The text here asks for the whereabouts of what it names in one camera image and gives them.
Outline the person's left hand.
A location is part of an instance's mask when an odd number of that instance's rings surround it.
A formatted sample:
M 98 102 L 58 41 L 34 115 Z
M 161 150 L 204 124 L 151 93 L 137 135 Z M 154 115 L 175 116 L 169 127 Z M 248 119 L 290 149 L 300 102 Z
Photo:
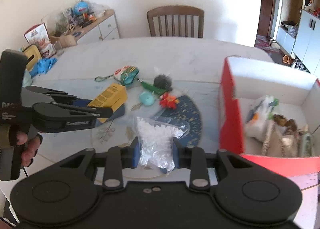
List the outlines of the person's left hand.
M 17 145 L 21 146 L 27 144 L 27 147 L 23 151 L 22 166 L 29 167 L 33 163 L 33 158 L 36 156 L 37 151 L 42 143 L 43 137 L 40 134 L 37 134 L 33 139 L 28 142 L 28 135 L 19 131 L 16 136 Z

